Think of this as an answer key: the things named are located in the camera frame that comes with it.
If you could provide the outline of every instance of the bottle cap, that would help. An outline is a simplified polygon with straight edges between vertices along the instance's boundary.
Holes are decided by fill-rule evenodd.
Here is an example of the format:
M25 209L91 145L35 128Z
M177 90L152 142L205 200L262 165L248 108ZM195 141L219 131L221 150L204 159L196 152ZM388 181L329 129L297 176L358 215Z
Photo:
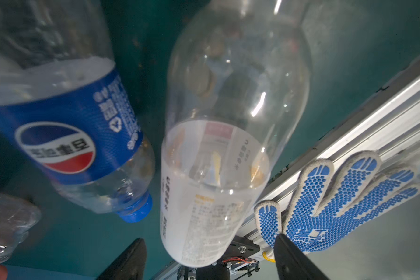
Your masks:
M135 201L133 205L116 213L127 223L136 223L143 220L149 214L152 206L153 200L151 194L149 191L146 191L146 193L139 200Z

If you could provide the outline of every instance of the blue dotted glove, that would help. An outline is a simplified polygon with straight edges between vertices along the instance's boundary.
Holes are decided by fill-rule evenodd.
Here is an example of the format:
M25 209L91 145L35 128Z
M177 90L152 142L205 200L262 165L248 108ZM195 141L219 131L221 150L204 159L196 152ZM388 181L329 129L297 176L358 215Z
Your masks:
M399 166L375 176L380 166L379 155L372 151L353 155L336 174L330 160L310 163L300 173L283 233L303 252L321 251L363 223L420 193L419 185L410 184L417 172L414 167ZM270 212L270 207L266 211L258 206L255 208L257 227L273 247L276 237L273 232L278 234L281 230L275 231L274 222L268 218L271 214L260 213Z

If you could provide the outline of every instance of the bolt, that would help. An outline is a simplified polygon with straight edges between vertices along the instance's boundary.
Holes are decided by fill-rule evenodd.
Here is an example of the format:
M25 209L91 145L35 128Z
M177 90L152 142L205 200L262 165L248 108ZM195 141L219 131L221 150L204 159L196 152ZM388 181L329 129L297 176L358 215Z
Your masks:
M240 246L240 247L238 247L238 249L240 250L241 254L244 254L244 253L246 253L247 247L246 246Z

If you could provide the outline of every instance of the plastic bottle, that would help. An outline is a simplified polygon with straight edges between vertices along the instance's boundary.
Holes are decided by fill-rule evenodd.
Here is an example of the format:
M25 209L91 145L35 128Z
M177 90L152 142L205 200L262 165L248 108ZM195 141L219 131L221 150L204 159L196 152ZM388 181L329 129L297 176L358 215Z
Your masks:
M0 263L11 257L40 218L41 212L33 204L0 193Z
M160 232L174 260L217 261L306 106L307 1L213 0L168 69Z
M0 0L0 131L68 200L127 222L151 210L154 154L97 0Z

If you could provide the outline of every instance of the pepsi bottle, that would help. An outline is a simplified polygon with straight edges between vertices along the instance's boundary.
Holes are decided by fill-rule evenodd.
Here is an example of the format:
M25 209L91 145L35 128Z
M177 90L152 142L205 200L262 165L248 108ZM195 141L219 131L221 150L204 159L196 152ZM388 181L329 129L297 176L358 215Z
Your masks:
M98 0L0 0L0 132L59 194L127 222L151 210L151 144Z

